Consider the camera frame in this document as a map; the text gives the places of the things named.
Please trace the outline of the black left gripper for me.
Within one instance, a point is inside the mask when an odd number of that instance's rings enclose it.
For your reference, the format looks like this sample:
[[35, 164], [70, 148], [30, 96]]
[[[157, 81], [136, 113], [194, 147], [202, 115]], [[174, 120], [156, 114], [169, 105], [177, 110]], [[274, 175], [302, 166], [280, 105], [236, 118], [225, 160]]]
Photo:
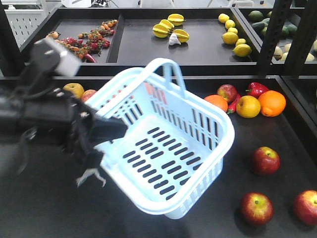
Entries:
[[103, 157], [94, 146], [122, 138], [128, 129], [122, 119], [96, 119], [95, 112], [72, 92], [52, 90], [23, 98], [22, 125], [34, 127], [45, 136], [56, 136], [67, 153], [74, 154], [85, 168], [94, 169]]

